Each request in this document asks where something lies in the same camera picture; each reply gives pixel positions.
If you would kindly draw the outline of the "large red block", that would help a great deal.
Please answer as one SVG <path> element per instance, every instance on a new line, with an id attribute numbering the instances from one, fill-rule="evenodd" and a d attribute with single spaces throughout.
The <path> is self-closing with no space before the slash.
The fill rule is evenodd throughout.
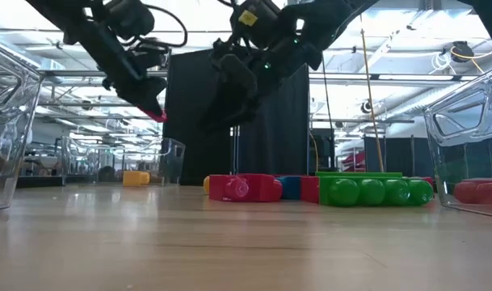
<path id="1" fill-rule="evenodd" d="M 319 203 L 319 178 L 317 176 L 301 176 L 301 200 Z"/>

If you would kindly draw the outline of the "clear plastic bin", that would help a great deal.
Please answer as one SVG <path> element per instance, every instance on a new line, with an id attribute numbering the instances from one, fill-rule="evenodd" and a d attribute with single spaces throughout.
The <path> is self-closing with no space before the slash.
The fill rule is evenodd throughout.
<path id="1" fill-rule="evenodd" d="M 42 82 L 0 44 L 0 209 L 11 206 Z"/>
<path id="2" fill-rule="evenodd" d="M 492 205 L 469 205 L 453 195 L 466 179 L 492 178 L 492 70 L 424 110 L 440 203 L 492 217 Z"/>
<path id="3" fill-rule="evenodd" d="M 139 172 L 142 186 L 177 186 L 180 183 L 185 145 L 170 138 L 156 138 L 145 145 L 103 145 L 61 139 L 61 178 L 71 183 L 123 184 L 124 177 Z"/>

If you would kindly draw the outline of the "black room divider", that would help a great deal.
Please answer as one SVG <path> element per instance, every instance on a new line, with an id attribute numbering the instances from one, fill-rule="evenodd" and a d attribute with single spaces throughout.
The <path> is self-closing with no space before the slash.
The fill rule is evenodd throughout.
<path id="1" fill-rule="evenodd" d="M 384 172 L 400 172 L 408 177 L 433 177 L 434 170 L 426 138 L 379 138 Z M 365 166 L 380 172 L 375 137 L 364 138 Z"/>

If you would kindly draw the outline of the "wide large green block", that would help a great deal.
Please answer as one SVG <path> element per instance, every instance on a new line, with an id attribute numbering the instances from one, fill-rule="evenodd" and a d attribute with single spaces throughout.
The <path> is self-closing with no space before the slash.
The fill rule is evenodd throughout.
<path id="1" fill-rule="evenodd" d="M 334 177 L 374 177 L 374 178 L 403 178 L 403 174 L 399 172 L 332 172 L 318 171 L 315 172 L 318 177 L 334 176 Z"/>

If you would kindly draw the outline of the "black partition panel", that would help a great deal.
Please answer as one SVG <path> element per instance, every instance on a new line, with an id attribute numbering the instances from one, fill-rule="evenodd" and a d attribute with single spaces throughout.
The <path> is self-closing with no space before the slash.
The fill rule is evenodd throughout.
<path id="1" fill-rule="evenodd" d="M 200 119 L 216 91 L 217 72 L 210 52 L 175 54 L 170 59 L 164 137 L 185 146 L 180 183 L 200 184 L 207 175 L 231 172 L 238 161 L 241 173 L 304 175 L 308 171 L 309 74 L 301 67 L 270 97 L 269 120 L 260 124 L 258 113 L 242 124 L 234 140 L 228 128 L 205 133 Z"/>

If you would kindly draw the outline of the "small blue one-stud block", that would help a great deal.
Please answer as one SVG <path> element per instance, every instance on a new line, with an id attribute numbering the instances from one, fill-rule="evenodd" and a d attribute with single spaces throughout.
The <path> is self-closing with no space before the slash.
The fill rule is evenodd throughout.
<path id="1" fill-rule="evenodd" d="M 282 200 L 301 199 L 301 177 L 300 176 L 280 176 L 276 178 L 282 185 Z"/>

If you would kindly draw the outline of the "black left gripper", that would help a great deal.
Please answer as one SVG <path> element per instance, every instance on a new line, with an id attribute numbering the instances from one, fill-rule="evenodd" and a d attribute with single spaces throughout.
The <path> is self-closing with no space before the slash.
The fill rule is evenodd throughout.
<path id="1" fill-rule="evenodd" d="M 135 44 L 122 47 L 121 51 L 104 65 L 106 74 L 102 86 L 106 90 L 114 88 L 117 95 L 148 115 L 161 115 L 162 107 L 158 96 L 167 87 L 167 81 L 160 77 L 150 77 L 148 70 L 153 67 L 165 68 L 170 47 L 157 39 L 138 39 Z"/>

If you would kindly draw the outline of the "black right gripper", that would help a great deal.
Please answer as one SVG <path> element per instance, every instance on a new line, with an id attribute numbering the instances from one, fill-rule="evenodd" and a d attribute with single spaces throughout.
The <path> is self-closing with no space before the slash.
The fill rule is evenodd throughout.
<path id="1" fill-rule="evenodd" d="M 200 120 L 205 131 L 236 126 L 251 113 L 253 97 L 261 95 L 257 120 L 269 120 L 270 91 L 303 65 L 317 67 L 321 51 L 299 32 L 299 19 L 272 0 L 229 0 L 232 33 L 213 43 L 211 62 L 219 78 L 214 98 Z"/>

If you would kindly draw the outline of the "small red one-stud block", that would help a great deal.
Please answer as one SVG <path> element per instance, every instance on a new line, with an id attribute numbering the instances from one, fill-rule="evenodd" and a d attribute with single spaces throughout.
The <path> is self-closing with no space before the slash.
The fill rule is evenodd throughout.
<path id="1" fill-rule="evenodd" d="M 158 123 L 164 123 L 167 121 L 167 115 L 161 107 L 152 108 L 152 109 L 139 107 L 139 109 L 142 112 L 144 112 L 148 117 L 150 117 L 152 120 L 155 120 Z"/>
<path id="2" fill-rule="evenodd" d="M 246 180 L 236 175 L 210 175 L 209 199 L 218 201 L 245 201 L 249 193 Z"/>

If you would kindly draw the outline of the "long green four-stud block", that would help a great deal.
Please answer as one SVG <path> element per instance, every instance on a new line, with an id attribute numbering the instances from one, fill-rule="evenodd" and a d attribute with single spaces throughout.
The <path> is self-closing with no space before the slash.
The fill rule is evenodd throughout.
<path id="1" fill-rule="evenodd" d="M 423 179 L 396 177 L 319 178 L 319 204 L 334 207 L 423 206 L 434 198 Z"/>

